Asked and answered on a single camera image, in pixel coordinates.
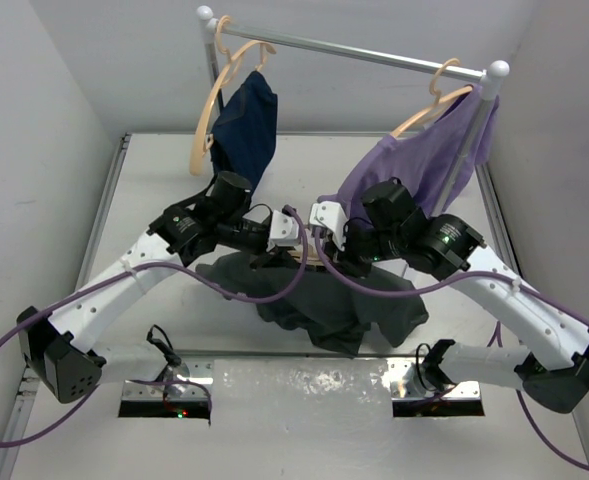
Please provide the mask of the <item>beige plastic hanger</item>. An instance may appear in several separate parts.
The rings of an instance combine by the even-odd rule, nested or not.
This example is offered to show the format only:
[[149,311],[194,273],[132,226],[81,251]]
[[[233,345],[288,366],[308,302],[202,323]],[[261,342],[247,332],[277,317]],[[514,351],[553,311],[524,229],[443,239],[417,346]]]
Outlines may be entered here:
[[324,267],[315,246],[313,232],[309,228],[305,230],[305,243],[289,247],[287,253],[296,262],[304,263],[307,269],[322,269]]

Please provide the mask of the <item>dark grey t shirt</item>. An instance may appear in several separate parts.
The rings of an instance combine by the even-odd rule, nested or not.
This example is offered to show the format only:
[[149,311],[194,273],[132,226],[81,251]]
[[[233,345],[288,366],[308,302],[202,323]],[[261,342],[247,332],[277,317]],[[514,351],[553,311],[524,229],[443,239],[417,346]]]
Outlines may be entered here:
[[[249,297],[273,296],[293,279],[296,271],[281,266],[256,268],[255,258],[235,252],[196,272],[224,290]],[[302,329],[323,350],[355,356],[363,337],[376,324],[392,347],[400,346],[429,313],[421,297],[381,298],[353,290],[331,274],[308,270],[285,297],[258,304],[259,317],[288,331]]]

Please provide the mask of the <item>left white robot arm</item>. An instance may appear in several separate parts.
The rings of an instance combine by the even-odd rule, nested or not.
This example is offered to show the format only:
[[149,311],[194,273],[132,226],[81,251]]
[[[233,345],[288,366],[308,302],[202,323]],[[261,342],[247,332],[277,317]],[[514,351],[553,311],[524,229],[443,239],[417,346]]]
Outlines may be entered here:
[[113,264],[60,306],[28,307],[17,317],[26,364],[62,404],[101,383],[152,382],[180,363],[170,347],[100,343],[103,332],[174,273],[219,245],[254,256],[300,242],[301,223],[290,207],[262,222],[246,218],[252,185],[233,172],[215,175],[201,192],[165,208]]

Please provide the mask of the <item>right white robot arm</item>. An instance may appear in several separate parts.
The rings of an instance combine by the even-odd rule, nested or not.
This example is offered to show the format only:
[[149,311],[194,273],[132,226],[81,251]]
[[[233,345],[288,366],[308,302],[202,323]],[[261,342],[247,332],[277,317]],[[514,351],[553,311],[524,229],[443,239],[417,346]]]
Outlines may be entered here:
[[369,296],[406,298],[357,282],[374,263],[403,260],[435,279],[429,292],[450,286],[492,315],[519,340],[514,348],[478,347],[441,339],[415,361],[407,388],[440,394],[467,381],[523,391],[560,414],[572,412],[589,391],[589,323],[545,299],[512,271],[483,236],[462,219],[427,217],[397,178],[361,197],[366,217],[352,221],[342,205],[313,205],[309,223],[325,268]]

